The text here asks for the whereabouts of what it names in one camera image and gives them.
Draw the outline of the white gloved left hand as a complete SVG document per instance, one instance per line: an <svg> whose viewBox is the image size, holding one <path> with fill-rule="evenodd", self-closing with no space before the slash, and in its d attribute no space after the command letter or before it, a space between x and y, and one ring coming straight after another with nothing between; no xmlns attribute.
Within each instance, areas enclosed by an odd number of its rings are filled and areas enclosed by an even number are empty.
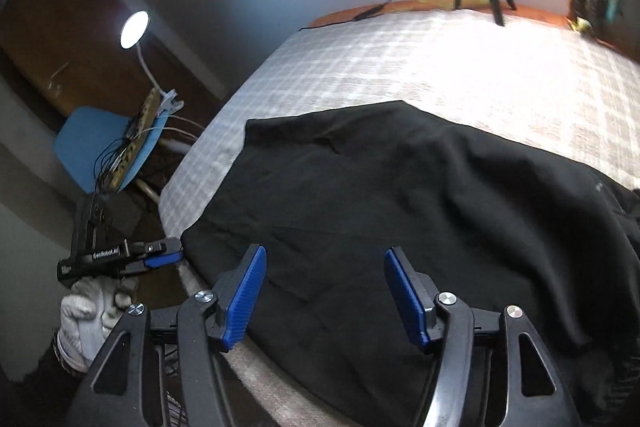
<svg viewBox="0 0 640 427"><path fill-rule="evenodd" d="M87 373L122 314L134 302L137 277L83 277L61 300L55 348L62 362Z"/></svg>

